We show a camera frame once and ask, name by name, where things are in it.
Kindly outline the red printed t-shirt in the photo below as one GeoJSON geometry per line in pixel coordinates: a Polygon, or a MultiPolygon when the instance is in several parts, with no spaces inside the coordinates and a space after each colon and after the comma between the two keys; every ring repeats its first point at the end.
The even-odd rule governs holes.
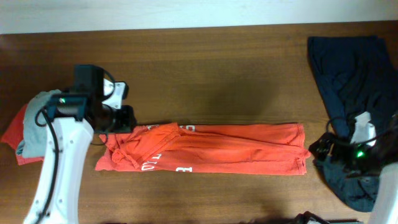
{"type": "Polygon", "coordinates": [[[304,175],[310,157],[300,123],[155,124],[100,138],[97,171],[304,175]]]}

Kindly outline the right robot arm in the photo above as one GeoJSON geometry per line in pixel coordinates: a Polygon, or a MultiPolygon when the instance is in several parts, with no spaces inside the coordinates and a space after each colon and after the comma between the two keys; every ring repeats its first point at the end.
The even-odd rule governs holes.
{"type": "Polygon", "coordinates": [[[309,151],[332,192],[347,206],[370,212],[369,224],[397,223],[397,115],[381,133],[365,112],[350,140],[326,131],[309,151]]]}

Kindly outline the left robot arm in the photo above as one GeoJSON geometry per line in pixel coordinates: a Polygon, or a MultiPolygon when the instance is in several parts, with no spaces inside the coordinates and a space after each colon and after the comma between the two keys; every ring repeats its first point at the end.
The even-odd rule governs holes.
{"type": "Polygon", "coordinates": [[[53,94],[38,114],[47,139],[40,179],[24,223],[78,223],[78,199],[95,134],[130,133],[137,125],[123,105],[129,87],[96,65],[76,65],[74,83],[53,94]]]}

